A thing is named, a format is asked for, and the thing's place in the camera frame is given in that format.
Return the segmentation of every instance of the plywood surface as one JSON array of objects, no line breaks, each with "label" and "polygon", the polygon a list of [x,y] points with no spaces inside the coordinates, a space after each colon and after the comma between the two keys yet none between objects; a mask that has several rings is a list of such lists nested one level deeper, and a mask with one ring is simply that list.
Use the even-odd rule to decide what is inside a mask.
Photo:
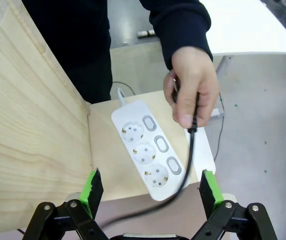
[{"label": "plywood surface", "polygon": [[88,114],[21,1],[0,0],[0,232],[82,190]]},{"label": "plywood surface", "polygon": [[[126,102],[138,99],[148,105],[177,156],[186,166],[188,142],[183,128],[172,120],[172,109],[166,102],[163,91],[127,97]],[[91,114],[88,117],[92,162],[93,167],[101,172],[104,201],[148,193],[112,122],[112,112],[119,107],[118,100],[92,104]],[[190,183],[196,181],[195,170],[192,168]]]}]

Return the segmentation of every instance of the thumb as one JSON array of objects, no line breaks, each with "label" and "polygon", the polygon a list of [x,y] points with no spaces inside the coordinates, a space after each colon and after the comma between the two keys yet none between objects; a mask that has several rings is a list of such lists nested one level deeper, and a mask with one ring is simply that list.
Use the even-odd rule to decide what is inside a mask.
[{"label": "thumb", "polygon": [[180,83],[176,103],[177,118],[183,128],[189,129],[196,108],[199,81],[195,77],[188,77],[182,79]]}]

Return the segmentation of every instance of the table leg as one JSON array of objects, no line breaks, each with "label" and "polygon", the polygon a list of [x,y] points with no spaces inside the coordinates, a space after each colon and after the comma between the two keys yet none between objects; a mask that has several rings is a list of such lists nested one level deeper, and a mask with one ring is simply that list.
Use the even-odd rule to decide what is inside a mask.
[{"label": "table leg", "polygon": [[[233,56],[223,56],[221,61],[219,62],[219,65],[217,66],[216,69],[216,75],[218,80],[222,79],[223,76],[226,74],[227,67],[230,64]],[[224,116],[223,111],[219,111],[218,108],[213,109],[212,114],[211,114],[211,120],[213,119],[218,119],[222,118]]]}]

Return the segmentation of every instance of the power cord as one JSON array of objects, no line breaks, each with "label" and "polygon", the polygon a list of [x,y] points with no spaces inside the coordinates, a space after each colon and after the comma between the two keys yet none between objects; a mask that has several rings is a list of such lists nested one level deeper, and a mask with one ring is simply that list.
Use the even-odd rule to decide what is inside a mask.
[{"label": "power cord", "polygon": [[25,231],[23,231],[22,229],[16,229],[16,230],[18,230],[21,234],[25,234]]},{"label": "power cord", "polygon": [[128,84],[126,84],[125,82],[113,81],[112,83],[113,83],[113,84],[123,84],[123,85],[127,86],[127,87],[132,91],[133,95],[136,95],[135,92],[133,91],[133,88],[131,88],[131,86],[128,85]]},{"label": "power cord", "polygon": [[[224,104],[223,104],[223,100],[222,100],[222,96],[221,96],[221,93],[219,92],[219,100],[222,104],[222,109],[223,109],[223,112],[225,113],[225,109],[224,109]],[[219,154],[219,150],[220,150],[220,142],[221,142],[221,135],[222,135],[222,131],[223,131],[223,125],[224,125],[224,115],[222,117],[222,125],[221,125],[221,130],[219,131],[219,135],[218,135],[218,140],[217,140],[217,149],[216,149],[216,154],[215,154],[215,157],[214,157],[214,162],[215,160],[217,159],[217,156]]]},{"label": "power cord", "polygon": [[165,208],[166,206],[170,205],[172,202],[174,202],[181,195],[182,190],[184,188],[184,185],[186,184],[188,176],[190,174],[191,166],[192,166],[192,162],[193,162],[194,134],[197,131],[197,129],[196,128],[190,128],[190,129],[191,129],[191,131],[190,131],[190,142],[189,142],[189,154],[188,154],[186,172],[185,172],[183,181],[182,181],[181,185],[179,186],[177,192],[172,197],[170,197],[168,200],[166,200],[166,201],[164,201],[158,205],[148,207],[146,209],[142,209],[142,210],[130,213],[130,214],[125,214],[125,215],[121,215],[121,216],[117,216],[115,218],[112,218],[111,220],[108,220],[107,222],[103,223],[100,227],[101,229],[104,229],[104,228],[111,226],[111,225],[113,225],[117,222],[120,222],[120,221],[132,219],[132,218],[137,218],[137,217],[147,215],[147,214],[151,214],[153,212],[161,210],[161,209]]},{"label": "power cord", "polygon": [[117,98],[118,98],[118,101],[119,101],[119,105],[121,107],[123,107],[125,105],[125,101],[124,101],[124,92],[122,91],[121,88],[117,88],[116,89],[116,94],[117,94]]}]

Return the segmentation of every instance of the green gripper pad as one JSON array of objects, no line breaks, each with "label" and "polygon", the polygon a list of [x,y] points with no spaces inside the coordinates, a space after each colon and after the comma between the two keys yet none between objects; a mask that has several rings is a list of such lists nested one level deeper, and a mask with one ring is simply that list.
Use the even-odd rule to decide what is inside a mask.
[{"label": "green gripper pad", "polygon": [[98,169],[91,171],[79,195],[79,201],[84,205],[92,219],[95,218],[103,194],[101,174]]},{"label": "green gripper pad", "polygon": [[203,170],[199,193],[206,218],[209,219],[215,209],[224,201],[220,187],[212,171]]}]

